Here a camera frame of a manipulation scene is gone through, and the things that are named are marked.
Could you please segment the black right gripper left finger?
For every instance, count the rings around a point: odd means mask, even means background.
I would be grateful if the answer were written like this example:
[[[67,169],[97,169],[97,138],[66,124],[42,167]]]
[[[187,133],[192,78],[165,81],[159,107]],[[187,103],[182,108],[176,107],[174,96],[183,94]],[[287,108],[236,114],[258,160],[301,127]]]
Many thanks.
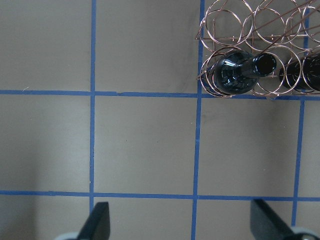
[[[111,235],[108,202],[98,202],[77,235],[78,240],[108,240]]]

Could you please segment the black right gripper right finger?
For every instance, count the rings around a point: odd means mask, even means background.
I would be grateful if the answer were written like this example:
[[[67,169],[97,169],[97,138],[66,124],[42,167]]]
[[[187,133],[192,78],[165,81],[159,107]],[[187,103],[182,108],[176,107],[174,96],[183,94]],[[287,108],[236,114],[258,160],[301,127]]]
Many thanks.
[[[255,240],[288,240],[294,236],[292,229],[263,199],[250,202],[250,231]]]

